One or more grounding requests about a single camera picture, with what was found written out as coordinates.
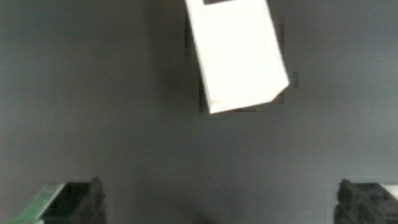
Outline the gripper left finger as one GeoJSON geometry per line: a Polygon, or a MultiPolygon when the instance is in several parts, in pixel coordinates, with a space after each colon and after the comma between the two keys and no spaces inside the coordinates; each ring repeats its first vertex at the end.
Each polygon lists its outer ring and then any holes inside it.
{"type": "Polygon", "coordinates": [[[107,224],[100,178],[47,184],[22,213],[2,224],[107,224]]]}

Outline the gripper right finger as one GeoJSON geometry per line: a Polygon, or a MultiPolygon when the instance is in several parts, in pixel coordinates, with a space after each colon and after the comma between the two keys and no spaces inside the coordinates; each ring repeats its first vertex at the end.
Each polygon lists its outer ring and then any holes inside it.
{"type": "Polygon", "coordinates": [[[398,184],[341,180],[334,224],[398,224],[398,184]]]}

